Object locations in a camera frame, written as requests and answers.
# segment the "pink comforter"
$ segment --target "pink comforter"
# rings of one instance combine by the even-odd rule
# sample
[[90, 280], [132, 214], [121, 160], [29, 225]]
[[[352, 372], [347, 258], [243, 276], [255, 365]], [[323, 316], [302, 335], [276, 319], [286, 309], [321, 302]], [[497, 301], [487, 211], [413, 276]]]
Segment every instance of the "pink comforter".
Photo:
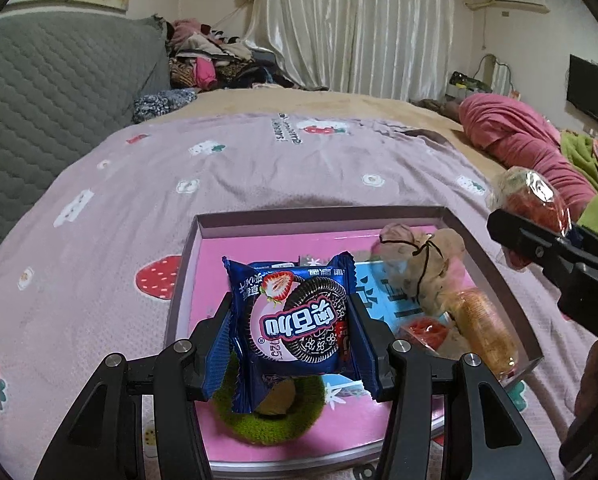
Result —
[[573, 219], [596, 195], [586, 178], [561, 155], [560, 133], [532, 107], [496, 94], [474, 94], [459, 108], [470, 142], [506, 168], [541, 173], [562, 195]]

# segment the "gray quilted headboard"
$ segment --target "gray quilted headboard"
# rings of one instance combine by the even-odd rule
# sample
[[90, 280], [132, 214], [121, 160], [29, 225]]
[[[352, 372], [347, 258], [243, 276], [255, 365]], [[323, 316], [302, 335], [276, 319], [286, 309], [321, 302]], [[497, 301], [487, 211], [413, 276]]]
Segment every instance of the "gray quilted headboard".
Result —
[[160, 20], [85, 12], [0, 18], [0, 242], [71, 163], [170, 87]]

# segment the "curtain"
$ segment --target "curtain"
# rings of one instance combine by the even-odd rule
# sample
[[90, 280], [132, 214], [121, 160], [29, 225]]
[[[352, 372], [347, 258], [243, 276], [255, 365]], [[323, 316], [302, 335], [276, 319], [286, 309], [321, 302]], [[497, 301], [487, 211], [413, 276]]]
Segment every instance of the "curtain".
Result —
[[254, 0], [245, 40], [309, 88], [438, 98], [453, 16], [454, 0]]

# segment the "television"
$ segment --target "television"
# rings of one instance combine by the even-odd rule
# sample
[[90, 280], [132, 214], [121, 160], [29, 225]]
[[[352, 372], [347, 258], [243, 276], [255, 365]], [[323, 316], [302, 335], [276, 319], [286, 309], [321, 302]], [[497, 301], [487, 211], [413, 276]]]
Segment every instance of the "television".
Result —
[[568, 101], [598, 122], [598, 65], [570, 56]]

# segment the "pink garment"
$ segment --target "pink garment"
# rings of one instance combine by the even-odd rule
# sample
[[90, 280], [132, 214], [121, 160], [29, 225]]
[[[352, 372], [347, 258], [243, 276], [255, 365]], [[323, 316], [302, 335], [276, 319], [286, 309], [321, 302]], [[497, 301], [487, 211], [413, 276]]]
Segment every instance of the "pink garment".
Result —
[[214, 65], [205, 57], [197, 57], [194, 64], [194, 79], [201, 90], [209, 90], [211, 83], [217, 81]]
[[194, 33], [198, 32], [201, 34], [201, 22], [196, 18], [176, 20], [173, 25], [175, 27], [175, 33], [172, 36], [172, 44], [176, 48], [179, 48], [179, 46]]
[[497, 94], [474, 94], [459, 108], [470, 142], [506, 168], [541, 173], [562, 195], [573, 219], [596, 195], [586, 178], [561, 155], [560, 134], [532, 107]]

